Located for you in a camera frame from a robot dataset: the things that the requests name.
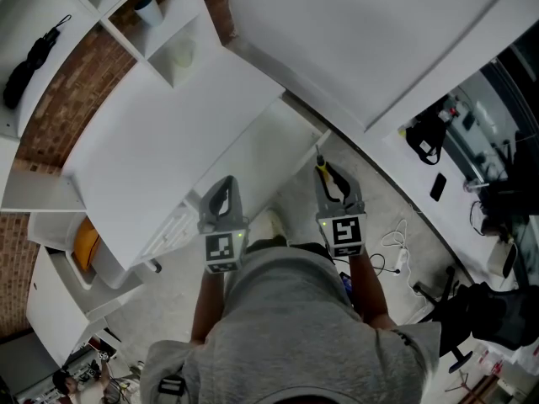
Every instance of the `strap buckle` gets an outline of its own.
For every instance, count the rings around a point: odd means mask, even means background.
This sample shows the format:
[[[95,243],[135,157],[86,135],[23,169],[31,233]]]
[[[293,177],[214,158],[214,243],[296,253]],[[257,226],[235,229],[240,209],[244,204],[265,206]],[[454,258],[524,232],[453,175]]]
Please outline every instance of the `strap buckle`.
[[[182,396],[185,390],[185,380],[176,374],[168,375],[161,379],[157,390],[162,394]]]

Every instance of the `orange object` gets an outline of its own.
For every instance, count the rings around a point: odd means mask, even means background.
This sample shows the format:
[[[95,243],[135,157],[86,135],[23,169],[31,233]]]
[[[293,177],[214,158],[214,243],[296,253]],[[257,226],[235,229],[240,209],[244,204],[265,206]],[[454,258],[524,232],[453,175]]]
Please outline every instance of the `orange object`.
[[[88,217],[78,227],[75,236],[75,259],[84,271],[88,271],[93,256],[98,251],[101,237]]]

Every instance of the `red brick wall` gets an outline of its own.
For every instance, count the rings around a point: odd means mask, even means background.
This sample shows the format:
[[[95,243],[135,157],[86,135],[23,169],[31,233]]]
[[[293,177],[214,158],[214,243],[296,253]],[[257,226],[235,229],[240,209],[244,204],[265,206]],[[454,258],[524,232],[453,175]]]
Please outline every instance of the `red brick wall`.
[[[228,1],[205,1],[225,45],[234,30]],[[119,10],[116,25],[125,31],[132,19],[126,16],[122,21],[121,14]],[[133,57],[96,25],[41,97],[13,168],[58,174],[99,106],[134,64]],[[0,214],[0,338],[29,327],[26,300],[38,246],[26,239],[28,217]]]

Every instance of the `person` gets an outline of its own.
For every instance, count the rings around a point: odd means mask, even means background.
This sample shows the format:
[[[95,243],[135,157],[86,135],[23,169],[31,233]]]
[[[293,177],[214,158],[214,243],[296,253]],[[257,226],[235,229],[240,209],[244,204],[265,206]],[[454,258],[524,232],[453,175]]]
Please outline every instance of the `person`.
[[[325,247],[289,247],[273,215],[242,269],[204,272],[190,343],[150,347],[142,402],[420,402],[440,324],[397,326],[366,250],[350,257],[350,301]]]
[[[102,360],[101,376],[84,385],[75,380],[67,370],[60,369],[52,375],[52,383],[60,393],[69,396],[73,404],[98,404],[104,398],[104,391],[110,383],[109,368]]]

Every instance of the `gray t-shirt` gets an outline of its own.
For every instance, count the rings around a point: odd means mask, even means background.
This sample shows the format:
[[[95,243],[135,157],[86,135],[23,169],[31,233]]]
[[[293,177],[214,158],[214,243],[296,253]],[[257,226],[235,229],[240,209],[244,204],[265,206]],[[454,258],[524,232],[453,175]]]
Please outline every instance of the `gray t-shirt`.
[[[181,402],[322,396],[337,403],[415,403],[438,364],[439,346],[439,323],[373,329],[354,312],[326,258],[269,248],[248,255],[228,277],[223,317],[204,345],[152,345],[141,397],[144,404],[160,402],[167,394],[157,393],[159,381],[178,373],[186,386]]]

